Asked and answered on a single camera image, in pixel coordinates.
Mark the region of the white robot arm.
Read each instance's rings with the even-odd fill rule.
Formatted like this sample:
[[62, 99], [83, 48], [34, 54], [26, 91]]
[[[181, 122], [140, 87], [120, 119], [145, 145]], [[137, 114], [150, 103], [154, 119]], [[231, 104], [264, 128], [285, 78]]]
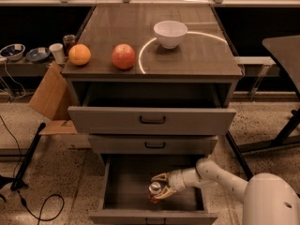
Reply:
[[186, 188], [214, 184], [227, 189], [243, 204], [243, 225], [300, 225], [300, 199], [285, 180], [263, 172], [246, 181], [208, 158], [200, 158], [193, 168], [154, 176], [149, 198], [155, 203]]

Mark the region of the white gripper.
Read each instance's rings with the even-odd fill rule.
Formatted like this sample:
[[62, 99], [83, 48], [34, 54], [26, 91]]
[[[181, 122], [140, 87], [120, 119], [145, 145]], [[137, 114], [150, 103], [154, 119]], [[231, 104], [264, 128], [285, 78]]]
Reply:
[[184, 176], [181, 170], [175, 170], [172, 172], [164, 172], [155, 175], [151, 178], [152, 182], [168, 182], [169, 187], [156, 188], [153, 192], [153, 198], [155, 200], [164, 200], [172, 196], [174, 193], [182, 191], [187, 188]]

